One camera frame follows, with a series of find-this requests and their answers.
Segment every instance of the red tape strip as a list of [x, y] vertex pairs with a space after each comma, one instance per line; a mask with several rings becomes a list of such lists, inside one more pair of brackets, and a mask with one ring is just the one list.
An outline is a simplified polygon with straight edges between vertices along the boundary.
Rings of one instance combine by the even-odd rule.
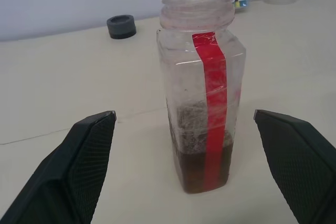
[[204, 189], [219, 186], [227, 112], [226, 60], [214, 32], [193, 34], [193, 42], [203, 62], [208, 132], [205, 156]]

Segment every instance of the plastic jar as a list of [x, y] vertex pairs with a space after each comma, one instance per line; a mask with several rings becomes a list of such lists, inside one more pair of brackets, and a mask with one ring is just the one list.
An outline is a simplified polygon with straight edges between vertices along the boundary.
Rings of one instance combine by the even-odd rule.
[[246, 50], [231, 0], [163, 0], [157, 43], [175, 167], [187, 193], [228, 180]]

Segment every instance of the threaded bottle neck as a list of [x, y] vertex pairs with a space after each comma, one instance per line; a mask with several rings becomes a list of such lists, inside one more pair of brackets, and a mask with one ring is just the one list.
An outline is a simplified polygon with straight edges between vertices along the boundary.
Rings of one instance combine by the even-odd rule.
[[160, 23], [163, 28], [183, 31], [216, 30], [234, 19], [231, 0], [162, 0]]

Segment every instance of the table surface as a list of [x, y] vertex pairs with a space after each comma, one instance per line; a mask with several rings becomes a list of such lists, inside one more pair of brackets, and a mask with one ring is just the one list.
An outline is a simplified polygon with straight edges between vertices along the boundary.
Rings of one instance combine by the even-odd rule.
[[255, 109], [309, 121], [336, 145], [336, 0], [262, 1], [229, 27], [247, 48], [229, 182], [182, 191], [156, 50], [157, 18], [0, 43], [0, 216], [42, 159], [88, 115], [116, 110], [92, 223], [297, 223], [269, 171]]

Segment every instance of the jar lid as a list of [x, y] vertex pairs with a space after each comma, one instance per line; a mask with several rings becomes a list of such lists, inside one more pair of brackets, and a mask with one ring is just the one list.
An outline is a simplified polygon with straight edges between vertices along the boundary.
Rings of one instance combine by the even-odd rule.
[[109, 18], [107, 28], [112, 39], [125, 39], [137, 33], [132, 15], [119, 15]]

